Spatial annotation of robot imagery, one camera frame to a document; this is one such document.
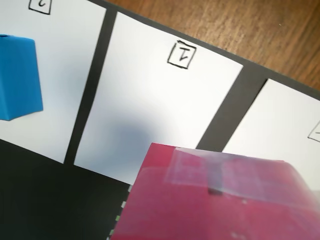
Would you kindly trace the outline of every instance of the wooden table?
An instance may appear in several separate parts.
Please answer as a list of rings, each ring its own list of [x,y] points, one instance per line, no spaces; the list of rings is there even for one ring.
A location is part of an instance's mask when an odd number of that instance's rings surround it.
[[[320,90],[320,0],[108,0]]]

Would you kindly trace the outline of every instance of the black border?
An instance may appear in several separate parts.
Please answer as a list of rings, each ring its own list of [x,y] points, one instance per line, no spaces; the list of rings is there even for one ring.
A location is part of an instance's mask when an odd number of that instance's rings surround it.
[[[192,56],[191,56],[191,58],[190,58],[190,61],[188,62],[188,65],[187,65],[186,67],[185,67],[185,66],[180,66],[180,65],[178,65],[178,64],[174,64],[174,63],[170,62],[171,55],[172,55],[172,53],[174,52],[174,50],[175,50],[175,48],[176,48],[176,46],[177,46],[177,43],[178,43],[178,44],[183,44],[183,45],[185,45],[185,46],[187,46],[187,47],[189,47],[189,48],[194,49],[194,52],[193,52],[193,54],[192,54]],[[196,48],[195,46],[188,45],[188,44],[186,44],[185,42],[183,42],[183,41],[181,41],[181,40],[178,40],[178,41],[173,45],[173,48],[171,49],[170,54],[169,54],[169,57],[168,57],[168,60],[167,60],[166,62],[167,62],[168,64],[171,64],[171,65],[173,65],[173,66],[176,66],[176,67],[178,67],[178,68],[180,68],[180,69],[188,69],[188,68],[189,68],[189,65],[190,65],[190,63],[191,63],[191,61],[192,61],[192,59],[194,58],[194,55],[196,54],[196,51],[197,51],[197,48]]]
[[[239,123],[267,82],[261,67],[245,63],[230,91],[226,95],[197,149],[222,152]]]
[[[45,15],[50,15],[50,14],[51,14],[51,5],[52,5],[52,1],[53,1],[53,0],[50,0],[49,13],[48,13],[48,12],[39,11],[39,10],[36,10],[36,9],[31,8],[30,6],[31,6],[31,2],[32,2],[32,1],[33,1],[33,0],[30,0],[30,1],[29,1],[29,6],[28,6],[28,9],[29,9],[29,10],[32,10],[32,11],[35,11],[35,12],[38,12],[38,13],[41,13],[41,14],[45,14]]]
[[[74,123],[71,139],[63,164],[73,165],[75,162],[80,140],[85,129],[91,107],[94,103],[100,75],[104,66],[109,47],[112,30],[116,21],[117,12],[112,9],[105,11],[100,35],[94,51],[88,78],[82,95],[82,100]]]

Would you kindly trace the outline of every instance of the transparent tape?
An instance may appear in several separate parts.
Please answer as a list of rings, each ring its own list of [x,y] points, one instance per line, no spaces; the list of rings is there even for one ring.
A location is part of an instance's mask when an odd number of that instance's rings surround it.
[[[229,194],[320,212],[320,205],[299,173],[287,162],[177,147],[165,182],[208,187]]]

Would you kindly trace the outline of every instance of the paper card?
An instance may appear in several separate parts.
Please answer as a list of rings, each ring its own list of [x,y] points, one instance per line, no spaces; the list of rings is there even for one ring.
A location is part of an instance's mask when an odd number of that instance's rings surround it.
[[[223,152],[290,163],[320,190],[320,101],[269,79]]]
[[[118,12],[74,164],[133,184],[152,142],[197,146],[242,67]]]
[[[106,9],[87,0],[0,1],[0,9],[1,33],[35,41],[43,102],[42,112],[0,121],[0,139],[62,163]]]

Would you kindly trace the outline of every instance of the black surface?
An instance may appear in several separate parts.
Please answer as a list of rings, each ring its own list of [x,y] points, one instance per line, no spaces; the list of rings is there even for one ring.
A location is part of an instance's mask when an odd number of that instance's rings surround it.
[[[107,239],[128,184],[2,140],[0,152],[0,239]]]

